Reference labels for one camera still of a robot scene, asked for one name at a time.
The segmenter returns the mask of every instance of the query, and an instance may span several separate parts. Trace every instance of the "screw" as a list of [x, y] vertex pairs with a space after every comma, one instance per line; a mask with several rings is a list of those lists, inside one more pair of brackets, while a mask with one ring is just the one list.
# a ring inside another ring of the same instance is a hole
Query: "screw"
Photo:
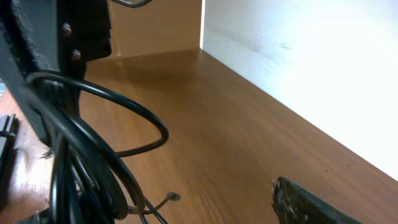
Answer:
[[72, 60], [79, 60], [81, 59], [81, 53], [78, 50], [73, 50], [72, 52]]
[[62, 29], [63, 29], [63, 34], [65, 37], [68, 37], [68, 36], [70, 36], [70, 34], [72, 34], [72, 29], [70, 28], [69, 23], [67, 23], [67, 22], [64, 23], [62, 26]]

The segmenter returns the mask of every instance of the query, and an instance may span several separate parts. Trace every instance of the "wooden table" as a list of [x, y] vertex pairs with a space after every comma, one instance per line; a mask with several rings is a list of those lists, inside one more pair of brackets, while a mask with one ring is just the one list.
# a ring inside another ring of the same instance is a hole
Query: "wooden table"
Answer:
[[[361, 222], [398, 223], [398, 182], [201, 50], [97, 60], [86, 79], [169, 127], [165, 146], [123, 159], [153, 204], [170, 191], [182, 196], [161, 209], [169, 223], [277, 223], [271, 183], [282, 175]], [[147, 121], [89, 93], [80, 108], [115, 151], [158, 138]], [[22, 126], [0, 223], [48, 206], [52, 163], [39, 159], [44, 146], [9, 93], [0, 98], [6, 113], [17, 113]]]

